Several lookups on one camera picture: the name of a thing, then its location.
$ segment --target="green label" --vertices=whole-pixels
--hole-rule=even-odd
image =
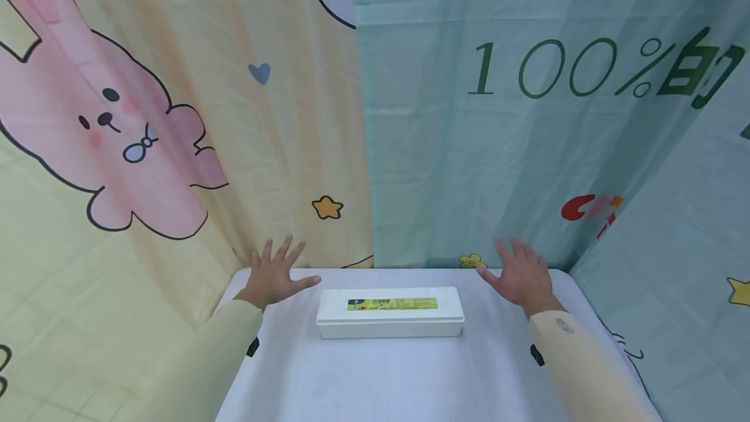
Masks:
[[[380,309],[438,309],[436,298],[362,298],[349,300],[349,311],[376,311]]]

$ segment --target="blue heart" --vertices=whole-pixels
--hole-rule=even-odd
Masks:
[[[251,75],[255,77],[261,85],[265,85],[268,81],[268,77],[271,76],[271,66],[267,63],[260,64],[260,67],[250,64],[247,68],[250,70]]]

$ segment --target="hand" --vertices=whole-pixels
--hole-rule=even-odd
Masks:
[[[255,307],[265,310],[268,305],[281,302],[291,295],[295,295],[306,288],[311,288],[320,283],[320,276],[306,277],[305,279],[292,280],[289,271],[295,263],[302,250],[305,249],[305,241],[297,245],[288,256],[289,246],[292,244],[292,235],[286,237],[276,255],[271,259],[271,240],[266,240],[263,248],[263,256],[253,253],[250,267],[250,279],[247,285],[235,297],[237,300],[245,300]]]
[[[564,311],[552,293],[547,263],[537,256],[531,246],[517,239],[511,240],[513,254],[502,240],[495,240],[495,248],[503,261],[503,273],[496,277],[487,269],[477,269],[486,283],[508,302],[523,308],[527,317],[548,309]]]

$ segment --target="beige arm sleeve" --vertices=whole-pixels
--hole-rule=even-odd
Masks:
[[[529,319],[570,422],[655,422],[647,399],[569,313],[546,311]]]
[[[261,322],[250,303],[224,305],[128,422],[214,422]]]

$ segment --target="yellow star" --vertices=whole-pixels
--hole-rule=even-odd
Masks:
[[[325,219],[340,219],[340,210],[344,208],[344,205],[340,202],[336,202],[330,198],[330,196],[323,196],[319,201],[312,201],[312,206],[318,213],[318,218],[321,220]]]
[[[482,262],[482,256],[478,254],[461,256],[460,258],[458,258],[458,260],[461,263],[460,267],[464,269],[470,269],[470,268],[487,269],[487,264],[484,264]]]
[[[750,282],[742,282],[731,277],[727,277],[727,282],[733,288],[729,303],[750,307]]]

